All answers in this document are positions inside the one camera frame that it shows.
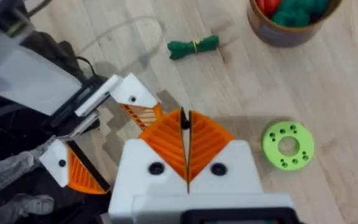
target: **orange triangular part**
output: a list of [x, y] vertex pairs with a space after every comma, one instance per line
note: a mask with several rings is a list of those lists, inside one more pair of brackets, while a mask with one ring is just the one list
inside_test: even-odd
[[120, 103], [120, 106], [142, 130], [145, 130], [162, 116], [162, 109], [160, 103], [157, 103], [153, 108], [126, 105], [122, 103]]
[[69, 188], [87, 194], [106, 193], [71, 149], [68, 150], [68, 165]]
[[207, 116], [190, 111], [190, 183], [234, 137]]
[[173, 170], [187, 180], [180, 115], [180, 110], [163, 115], [138, 138], [143, 139]]

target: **green disc with holes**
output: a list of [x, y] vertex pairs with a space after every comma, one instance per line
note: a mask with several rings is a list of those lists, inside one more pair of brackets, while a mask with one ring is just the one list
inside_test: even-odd
[[[280, 141], [291, 139], [292, 152], [284, 153]], [[271, 125], [264, 132], [262, 148], [267, 159], [282, 170], [298, 170], [307, 165], [314, 155], [314, 140], [311, 133], [301, 124], [282, 121]]]

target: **gray cloth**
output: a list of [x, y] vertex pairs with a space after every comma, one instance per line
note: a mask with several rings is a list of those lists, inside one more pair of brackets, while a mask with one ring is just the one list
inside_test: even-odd
[[11, 200], [0, 207], [0, 224], [13, 224], [22, 216], [21, 204]]
[[[22, 152], [0, 161], [0, 190], [37, 168], [40, 165], [38, 158], [55, 139], [56, 137], [53, 136], [46, 143], [31, 151]], [[14, 223], [21, 216], [20, 204], [15, 200], [0, 207], [0, 224]]]

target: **light wood surface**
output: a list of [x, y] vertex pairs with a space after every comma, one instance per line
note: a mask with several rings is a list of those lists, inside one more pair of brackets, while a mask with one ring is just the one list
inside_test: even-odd
[[[344, 0], [294, 49], [263, 44], [246, 9], [246, 0], [58, 0], [32, 20], [98, 73], [135, 73], [165, 110], [199, 111], [248, 140], [265, 191], [288, 192], [305, 223], [358, 223], [358, 1]], [[167, 42], [211, 34], [219, 50], [168, 59]], [[104, 151], [118, 162], [140, 130], [114, 102], [106, 107]], [[313, 161], [296, 172], [275, 169], [259, 149], [266, 124], [282, 117], [303, 123], [316, 143]]]

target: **red toy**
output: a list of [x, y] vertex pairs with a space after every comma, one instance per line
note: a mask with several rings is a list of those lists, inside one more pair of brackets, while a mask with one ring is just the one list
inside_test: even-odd
[[256, 3], [265, 16], [270, 17], [274, 14], [281, 1], [282, 0], [256, 0]]

